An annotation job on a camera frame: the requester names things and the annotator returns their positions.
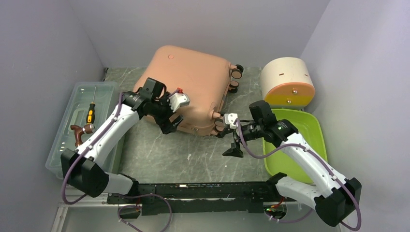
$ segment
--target floor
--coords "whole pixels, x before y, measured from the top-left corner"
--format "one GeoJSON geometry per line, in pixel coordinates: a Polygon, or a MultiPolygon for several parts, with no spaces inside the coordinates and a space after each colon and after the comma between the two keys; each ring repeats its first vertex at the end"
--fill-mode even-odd
{"type": "MultiPolygon", "coordinates": [[[[129,91],[144,71],[145,68],[108,69],[105,80],[115,81],[122,91],[129,91]]],[[[238,92],[228,94],[223,111],[251,119],[248,105],[262,99],[260,72],[260,67],[245,68],[238,80],[238,92]]],[[[244,158],[222,156],[232,141],[232,135],[163,135],[157,125],[142,120],[125,134],[119,171],[140,183],[266,181],[270,175],[263,159],[252,158],[245,150],[244,158]]],[[[256,154],[263,152],[261,139],[250,141],[248,146],[256,154]]]]}

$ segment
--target green tray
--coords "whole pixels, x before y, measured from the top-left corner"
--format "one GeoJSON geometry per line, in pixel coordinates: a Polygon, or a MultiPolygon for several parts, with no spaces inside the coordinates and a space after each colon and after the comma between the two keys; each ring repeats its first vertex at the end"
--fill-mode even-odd
{"type": "MultiPolygon", "coordinates": [[[[299,130],[307,143],[327,162],[326,148],[322,130],[317,118],[309,113],[289,110],[289,109],[272,109],[277,120],[287,119],[299,130]]],[[[264,154],[275,149],[273,144],[263,141],[264,154]]],[[[269,174],[275,175],[279,172],[287,174],[294,180],[311,184],[313,181],[303,171],[299,165],[285,153],[278,151],[264,159],[265,168],[269,174]]]]}

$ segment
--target table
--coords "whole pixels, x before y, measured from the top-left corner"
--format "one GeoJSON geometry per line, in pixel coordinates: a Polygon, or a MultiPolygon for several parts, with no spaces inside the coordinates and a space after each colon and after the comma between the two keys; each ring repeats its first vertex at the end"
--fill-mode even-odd
{"type": "MultiPolygon", "coordinates": [[[[122,91],[129,91],[145,69],[108,69],[105,81],[115,81],[122,91]]],[[[249,104],[262,99],[260,73],[260,67],[245,68],[238,92],[228,94],[223,111],[252,119],[249,104]]],[[[141,120],[125,134],[119,171],[140,183],[266,181],[270,175],[263,159],[252,158],[245,150],[244,158],[222,156],[232,142],[231,134],[224,138],[178,131],[163,135],[157,125],[141,120]]],[[[255,154],[263,152],[261,139],[248,146],[255,154]]]]}

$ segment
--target gray wall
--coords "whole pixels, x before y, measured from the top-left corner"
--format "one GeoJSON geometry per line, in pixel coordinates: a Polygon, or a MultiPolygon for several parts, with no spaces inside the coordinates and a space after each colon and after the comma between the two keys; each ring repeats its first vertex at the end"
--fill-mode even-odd
{"type": "Polygon", "coordinates": [[[410,231],[409,22],[408,0],[331,1],[301,56],[329,161],[363,184],[364,232],[410,231]]]}
{"type": "Polygon", "coordinates": [[[329,0],[70,0],[105,67],[146,66],[162,45],[245,66],[302,54],[329,0]]]}
{"type": "Polygon", "coordinates": [[[74,84],[102,74],[66,0],[0,2],[1,231],[50,231],[61,181],[45,161],[74,84]]]}

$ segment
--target pink suitcase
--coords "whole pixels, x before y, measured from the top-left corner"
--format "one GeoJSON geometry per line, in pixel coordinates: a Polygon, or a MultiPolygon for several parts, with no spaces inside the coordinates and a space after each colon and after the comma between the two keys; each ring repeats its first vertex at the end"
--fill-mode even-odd
{"type": "MultiPolygon", "coordinates": [[[[135,84],[133,91],[144,85],[148,77],[167,86],[168,92],[181,88],[190,98],[190,105],[177,110],[184,120],[178,130],[200,136],[217,135],[220,132],[220,111],[226,94],[237,92],[239,83],[231,77],[242,77],[243,67],[213,55],[176,46],[160,47],[146,71],[135,84]]],[[[154,122],[148,116],[146,120],[154,122]]]]}

